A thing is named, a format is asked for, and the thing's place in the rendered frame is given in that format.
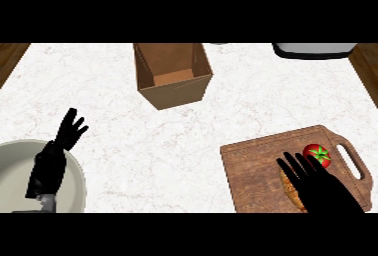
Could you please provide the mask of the golden brown croissant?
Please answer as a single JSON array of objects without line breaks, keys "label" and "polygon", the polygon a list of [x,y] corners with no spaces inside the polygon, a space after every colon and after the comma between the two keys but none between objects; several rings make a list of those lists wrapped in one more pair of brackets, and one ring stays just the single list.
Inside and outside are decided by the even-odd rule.
[{"label": "golden brown croissant", "polygon": [[282,181],[282,186],[284,186],[284,192],[285,192],[291,202],[294,203],[296,207],[300,209],[302,212],[308,212],[308,209],[306,209],[302,199],[299,197],[299,192],[296,190],[296,187],[294,187],[284,171],[281,171],[281,181]]}]

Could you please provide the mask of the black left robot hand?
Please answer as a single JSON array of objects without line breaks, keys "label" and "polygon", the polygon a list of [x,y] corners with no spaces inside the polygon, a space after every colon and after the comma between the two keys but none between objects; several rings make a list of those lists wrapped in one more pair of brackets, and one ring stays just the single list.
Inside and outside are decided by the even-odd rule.
[{"label": "black left robot hand", "polygon": [[77,109],[71,108],[61,122],[58,134],[34,158],[34,167],[26,197],[37,199],[42,195],[55,195],[60,191],[67,158],[65,152],[73,149],[89,127],[80,127],[85,118],[76,119]]}]

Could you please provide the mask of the pale grey bowl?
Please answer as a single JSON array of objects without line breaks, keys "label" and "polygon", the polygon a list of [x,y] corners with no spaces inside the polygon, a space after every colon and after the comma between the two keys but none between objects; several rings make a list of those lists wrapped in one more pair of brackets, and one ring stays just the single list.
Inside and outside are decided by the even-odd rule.
[{"label": "pale grey bowl", "polygon": [[[46,146],[42,140],[15,140],[0,144],[0,213],[40,210],[36,199],[26,198],[34,158]],[[67,168],[57,195],[58,212],[80,213],[86,207],[86,179],[82,166],[70,152]]]}]

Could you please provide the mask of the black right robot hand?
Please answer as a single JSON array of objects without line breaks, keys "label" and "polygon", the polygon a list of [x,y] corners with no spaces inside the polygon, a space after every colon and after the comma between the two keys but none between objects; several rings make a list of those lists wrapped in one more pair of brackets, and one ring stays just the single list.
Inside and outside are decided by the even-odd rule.
[{"label": "black right robot hand", "polygon": [[311,214],[364,214],[362,206],[339,178],[327,171],[318,159],[284,153],[285,160],[277,159],[284,173],[299,192]]}]

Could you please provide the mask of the brown wooden cutting board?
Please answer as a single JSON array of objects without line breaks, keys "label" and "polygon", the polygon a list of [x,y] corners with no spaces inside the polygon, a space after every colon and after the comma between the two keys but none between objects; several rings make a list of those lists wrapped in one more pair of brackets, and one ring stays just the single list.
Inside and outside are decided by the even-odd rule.
[{"label": "brown wooden cutting board", "polygon": [[300,213],[281,181],[277,163],[284,153],[321,144],[331,155],[330,173],[340,179],[364,211],[373,209],[373,176],[349,140],[316,125],[220,147],[235,210],[243,213]]}]

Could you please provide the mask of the red tomato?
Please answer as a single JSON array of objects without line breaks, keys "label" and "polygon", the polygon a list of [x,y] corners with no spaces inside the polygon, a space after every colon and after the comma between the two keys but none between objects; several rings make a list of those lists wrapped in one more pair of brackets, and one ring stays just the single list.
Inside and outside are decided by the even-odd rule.
[{"label": "red tomato", "polygon": [[303,149],[303,156],[312,156],[318,160],[324,168],[331,165],[330,150],[321,144],[309,144]]}]

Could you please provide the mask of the open cardboard box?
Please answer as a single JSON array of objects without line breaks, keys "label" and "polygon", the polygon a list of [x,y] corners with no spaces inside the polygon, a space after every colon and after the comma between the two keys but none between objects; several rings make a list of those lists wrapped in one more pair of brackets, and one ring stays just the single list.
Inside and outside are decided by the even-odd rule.
[{"label": "open cardboard box", "polygon": [[158,110],[203,100],[213,70],[201,43],[135,43],[138,91]]}]

